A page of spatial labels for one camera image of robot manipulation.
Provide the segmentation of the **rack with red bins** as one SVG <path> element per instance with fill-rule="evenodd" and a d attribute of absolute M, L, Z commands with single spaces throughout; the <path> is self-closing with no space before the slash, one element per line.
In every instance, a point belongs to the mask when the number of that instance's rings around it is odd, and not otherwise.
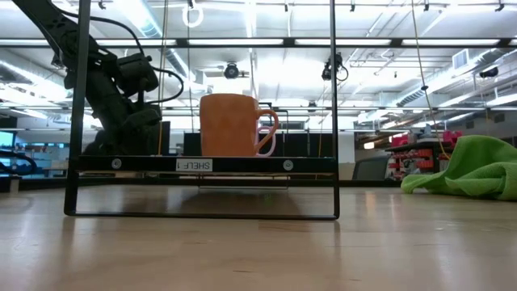
<path fill-rule="evenodd" d="M 389 141 L 389 153 L 386 178 L 402 181 L 412 174 L 430 175 L 443 171 L 456 146 L 463 136 L 461 131 L 445 131 L 441 138 L 410 137 L 409 134 L 397 134 Z"/>

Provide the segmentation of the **green microfibre cloth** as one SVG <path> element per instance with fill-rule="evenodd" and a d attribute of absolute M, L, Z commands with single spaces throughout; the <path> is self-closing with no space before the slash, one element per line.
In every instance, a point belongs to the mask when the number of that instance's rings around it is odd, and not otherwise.
<path fill-rule="evenodd" d="M 448 167 L 433 175 L 407 175 L 401 189 L 432 194 L 517 202 L 517 148 L 495 137 L 458 139 Z"/>

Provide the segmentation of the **medium orange mug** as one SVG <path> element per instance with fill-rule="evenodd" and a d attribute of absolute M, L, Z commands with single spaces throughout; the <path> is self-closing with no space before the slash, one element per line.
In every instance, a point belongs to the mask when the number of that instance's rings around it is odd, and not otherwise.
<path fill-rule="evenodd" d="M 260 117 L 270 116 L 273 125 L 261 140 L 257 138 Z M 201 153 L 207 157 L 256 157 L 272 139 L 279 118 L 271 109 L 261 109 L 248 95 L 210 94 L 200 100 Z"/>

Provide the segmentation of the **black aluminium rig frame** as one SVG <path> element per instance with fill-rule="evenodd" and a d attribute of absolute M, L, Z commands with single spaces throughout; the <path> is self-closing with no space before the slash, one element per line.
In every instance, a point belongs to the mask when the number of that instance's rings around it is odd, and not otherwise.
<path fill-rule="evenodd" d="M 143 49 L 327 49 L 329 38 L 205 38 L 141 39 Z M 517 37 L 511 38 L 337 38 L 339 49 L 517 49 Z M 44 39 L 1 39 L 0 49 L 47 49 Z"/>

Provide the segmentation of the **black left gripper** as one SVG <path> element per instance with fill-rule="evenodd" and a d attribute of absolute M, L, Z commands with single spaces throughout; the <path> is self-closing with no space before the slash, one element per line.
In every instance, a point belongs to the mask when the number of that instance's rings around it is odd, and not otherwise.
<path fill-rule="evenodd" d="M 144 129 L 162 120 L 160 108 L 156 104 L 145 104 L 135 111 L 135 106 L 127 100 L 141 89 L 141 76 L 131 72 L 116 71 L 113 79 L 100 65 L 89 64 L 86 72 L 86 99 L 99 119 L 103 130 L 82 151 L 83 155 L 112 156 L 125 154 L 121 143 L 120 130 Z"/>

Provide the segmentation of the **wooden shelf with black frame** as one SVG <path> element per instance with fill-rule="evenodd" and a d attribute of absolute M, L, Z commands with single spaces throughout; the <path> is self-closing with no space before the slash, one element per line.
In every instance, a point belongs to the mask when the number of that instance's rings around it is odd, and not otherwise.
<path fill-rule="evenodd" d="M 332 98 L 332 158 L 243 158 L 243 157 L 153 157 L 153 156 L 83 156 L 80 154 L 84 116 L 84 102 L 88 87 L 89 61 L 87 60 L 87 34 L 90 30 L 90 2 L 80 0 L 78 10 L 78 66 L 72 106 L 72 123 L 69 148 L 69 174 L 65 185 L 64 214 L 71 217 L 173 217 L 208 219 L 258 219 L 335 221 L 340 217 L 340 186 L 338 177 L 338 105 L 335 73 L 331 74 Z M 161 171 L 172 174 L 219 175 L 332 175 L 333 213 L 331 215 L 265 215 L 228 213 L 137 213 L 98 212 L 80 213 L 78 207 L 79 172 L 84 170 Z"/>

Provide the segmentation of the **small pink mug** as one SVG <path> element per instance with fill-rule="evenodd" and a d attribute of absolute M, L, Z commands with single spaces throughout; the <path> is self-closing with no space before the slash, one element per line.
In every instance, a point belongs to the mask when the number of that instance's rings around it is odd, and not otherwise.
<path fill-rule="evenodd" d="M 255 145 L 257 145 L 259 143 L 259 140 L 260 140 L 259 133 L 262 130 L 267 130 L 268 132 L 270 132 L 272 130 L 272 127 L 271 126 L 261 126 L 261 127 L 257 128 L 256 135 L 255 135 Z M 275 145 L 276 145 L 276 137 L 275 137 L 275 133 L 274 133 L 271 137 L 271 147 L 270 147 L 269 151 L 266 154 L 261 154 L 260 150 L 258 150 L 256 157 L 260 157 L 260 158 L 270 157 L 275 151 Z"/>

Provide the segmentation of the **black computer monitor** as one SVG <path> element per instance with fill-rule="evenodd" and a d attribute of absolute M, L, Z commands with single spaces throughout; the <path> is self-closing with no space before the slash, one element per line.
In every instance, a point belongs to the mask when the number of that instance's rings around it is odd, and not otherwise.
<path fill-rule="evenodd" d="M 157 155 L 170 153 L 170 122 L 161 121 L 158 126 L 158 152 Z"/>

